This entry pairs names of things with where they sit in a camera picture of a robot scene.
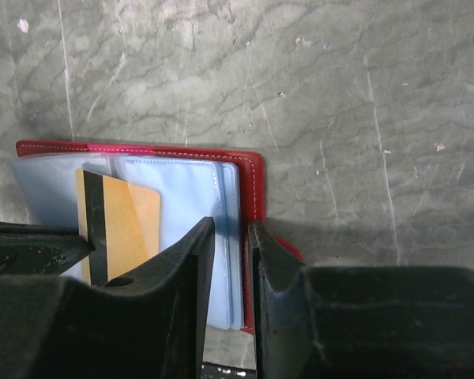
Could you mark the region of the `red card holder wallet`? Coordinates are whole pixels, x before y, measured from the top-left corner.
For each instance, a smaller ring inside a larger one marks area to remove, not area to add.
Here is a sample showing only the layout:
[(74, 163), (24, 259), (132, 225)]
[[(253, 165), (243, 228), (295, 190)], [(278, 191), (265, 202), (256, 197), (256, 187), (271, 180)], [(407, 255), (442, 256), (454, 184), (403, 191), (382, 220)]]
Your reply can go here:
[(265, 163), (257, 152), (179, 146), (22, 140), (14, 176), (35, 221), (77, 227), (78, 168), (111, 175), (160, 195), (160, 248), (199, 219), (216, 224), (209, 301), (211, 326), (254, 332), (246, 226), (264, 221)]

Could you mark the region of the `orange credit card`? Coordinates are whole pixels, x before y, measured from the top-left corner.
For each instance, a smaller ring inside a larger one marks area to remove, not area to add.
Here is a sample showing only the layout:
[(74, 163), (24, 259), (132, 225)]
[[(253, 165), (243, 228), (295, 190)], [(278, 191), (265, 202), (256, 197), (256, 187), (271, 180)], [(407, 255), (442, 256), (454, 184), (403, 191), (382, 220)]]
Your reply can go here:
[(83, 169), (75, 178), (79, 234), (92, 246), (81, 261), (82, 281), (125, 285), (122, 275), (160, 252), (160, 194)]

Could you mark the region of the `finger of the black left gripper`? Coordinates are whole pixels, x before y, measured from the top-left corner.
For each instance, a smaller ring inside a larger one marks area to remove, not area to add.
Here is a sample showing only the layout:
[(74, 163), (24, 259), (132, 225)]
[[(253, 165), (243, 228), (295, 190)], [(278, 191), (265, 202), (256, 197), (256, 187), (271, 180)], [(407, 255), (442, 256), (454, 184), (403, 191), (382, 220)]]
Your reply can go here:
[(61, 275), (93, 250), (73, 228), (0, 222), (0, 275)]

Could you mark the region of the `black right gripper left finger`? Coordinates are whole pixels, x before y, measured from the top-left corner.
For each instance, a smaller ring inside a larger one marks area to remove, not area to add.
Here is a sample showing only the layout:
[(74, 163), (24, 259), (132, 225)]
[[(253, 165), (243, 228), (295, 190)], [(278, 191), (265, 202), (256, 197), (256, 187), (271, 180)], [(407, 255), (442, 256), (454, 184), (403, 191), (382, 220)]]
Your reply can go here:
[(0, 275), (0, 378), (201, 376), (215, 225), (92, 286), (61, 275)]

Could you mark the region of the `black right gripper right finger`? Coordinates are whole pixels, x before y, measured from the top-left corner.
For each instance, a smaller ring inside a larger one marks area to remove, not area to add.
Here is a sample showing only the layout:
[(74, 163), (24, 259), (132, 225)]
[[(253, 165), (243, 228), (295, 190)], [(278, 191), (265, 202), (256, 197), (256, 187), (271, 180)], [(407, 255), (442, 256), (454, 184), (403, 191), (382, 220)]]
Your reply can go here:
[(248, 227), (260, 378), (474, 378), (474, 271), (305, 265)]

